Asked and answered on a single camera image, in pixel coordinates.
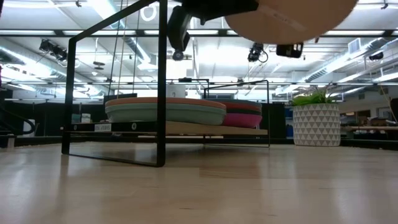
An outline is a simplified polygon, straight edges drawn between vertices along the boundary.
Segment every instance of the white geometric planter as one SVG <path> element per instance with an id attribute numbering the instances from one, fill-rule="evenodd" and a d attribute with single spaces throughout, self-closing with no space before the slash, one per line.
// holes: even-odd
<path id="1" fill-rule="evenodd" d="M 294 144 L 298 146 L 339 146 L 340 112 L 330 103 L 293 107 Z"/>

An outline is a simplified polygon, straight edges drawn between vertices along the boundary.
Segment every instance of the round table top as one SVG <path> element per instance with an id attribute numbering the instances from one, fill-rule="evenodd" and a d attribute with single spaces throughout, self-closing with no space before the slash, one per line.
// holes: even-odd
<path id="1" fill-rule="evenodd" d="M 262 44 L 296 44 L 334 29 L 357 0 L 257 0 L 256 11 L 226 16 L 238 35 Z"/>
<path id="2" fill-rule="evenodd" d="M 116 100 L 109 100 L 105 103 L 105 107 L 120 105 L 126 103 L 157 103 L 157 97 L 138 97 L 138 98 L 120 98 Z M 197 100 L 188 98 L 166 98 L 166 103 L 181 103 L 181 104 L 191 104 L 191 105 L 202 105 L 202 106 L 212 106 L 215 108 L 221 108 L 226 110 L 226 106 L 222 103 L 208 101 L 208 100 Z"/>

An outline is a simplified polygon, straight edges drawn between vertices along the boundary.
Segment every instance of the ceiling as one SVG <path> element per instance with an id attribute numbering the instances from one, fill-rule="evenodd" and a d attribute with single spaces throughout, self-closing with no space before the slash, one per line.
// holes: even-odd
<path id="1" fill-rule="evenodd" d="M 2 16 L 0 18 L 0 30 L 4 29 L 87 29 L 102 20 L 97 11 L 90 6 L 88 1 L 80 1 L 82 7 L 76 7 L 75 1 L 68 0 L 5 0 Z M 114 1 L 116 7 L 120 7 L 122 1 Z M 336 29 L 350 30 L 387 30 L 398 28 L 398 0 L 389 0 L 387 9 L 380 9 L 383 0 L 364 0 L 359 1 L 356 9 L 342 22 Z M 169 3 L 169 14 L 176 2 Z M 159 11 L 158 5 L 154 4 L 155 11 Z M 134 13 L 123 20 L 128 29 L 158 29 L 159 15 L 153 14 L 153 9 L 145 9 L 144 17 L 154 16 L 150 21 L 145 21 L 142 16 Z M 208 21 L 204 26 L 194 19 L 191 23 L 191 29 L 229 29 L 224 19 L 215 19 Z M 39 50 L 42 41 L 41 37 L 3 37 L 31 52 L 43 56 L 48 60 L 56 62 L 53 57 L 44 55 Z M 66 37 L 46 37 L 57 45 L 67 48 L 68 38 Z M 268 79 L 271 82 L 297 82 L 298 77 L 305 76 L 308 71 L 320 67 L 328 60 L 341 52 L 347 51 L 348 43 L 353 41 L 354 37 L 329 37 L 321 38 L 317 43 L 309 40 L 305 43 L 303 55 L 299 59 L 278 57 L 275 54 L 275 45 L 264 45 L 268 53 L 266 63 L 249 63 L 247 61 L 249 48 L 252 42 L 242 37 L 195 37 L 190 41 L 185 54 L 194 55 L 197 65 L 197 72 L 193 67 L 193 60 L 183 60 L 182 62 L 167 62 L 167 78 L 182 78 L 185 76 L 192 78 L 209 78 L 213 82 L 236 82 L 238 78 L 244 78 L 245 81 Z M 137 43 L 148 54 L 157 55 L 158 38 L 157 37 L 138 37 Z M 168 43 L 168 51 L 174 50 Z M 388 49 L 384 49 L 384 62 L 396 58 L 397 45 L 391 44 Z M 151 82 L 157 79 L 156 69 L 140 69 L 140 64 L 135 60 L 135 54 L 132 49 L 124 44 L 121 38 L 101 37 L 98 39 L 96 49 L 96 39 L 86 38 L 79 41 L 76 49 L 76 57 L 79 66 L 75 71 L 94 82 L 103 82 L 107 78 L 116 81 L 121 76 L 122 82 L 132 82 L 133 76 L 137 82 Z M 93 62 L 103 62 L 104 70 L 95 70 Z M 369 67 L 380 64 L 380 61 L 372 62 L 362 57 L 353 60 L 351 63 L 338 67 L 328 75 L 323 77 L 323 83 L 335 82 L 333 77 L 346 77 Z M 131 86 L 122 85 L 120 88 L 131 89 Z M 137 89 L 153 89 L 155 86 L 138 85 Z"/>

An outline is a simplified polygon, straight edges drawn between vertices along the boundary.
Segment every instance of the black metal table leg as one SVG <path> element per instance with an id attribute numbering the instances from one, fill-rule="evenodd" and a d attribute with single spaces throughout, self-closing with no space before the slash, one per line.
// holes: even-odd
<path id="1" fill-rule="evenodd" d="M 166 61 L 167 61 L 167 0 L 159 0 L 159 61 L 157 73 L 157 157 L 156 166 L 166 160 Z"/>

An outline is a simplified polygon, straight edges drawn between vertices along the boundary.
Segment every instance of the pink round cushion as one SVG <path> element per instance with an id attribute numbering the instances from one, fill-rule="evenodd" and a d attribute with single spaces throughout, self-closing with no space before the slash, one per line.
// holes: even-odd
<path id="1" fill-rule="evenodd" d="M 238 128 L 255 128 L 260 124 L 261 119 L 262 116 L 260 115 L 227 113 L 222 125 Z"/>

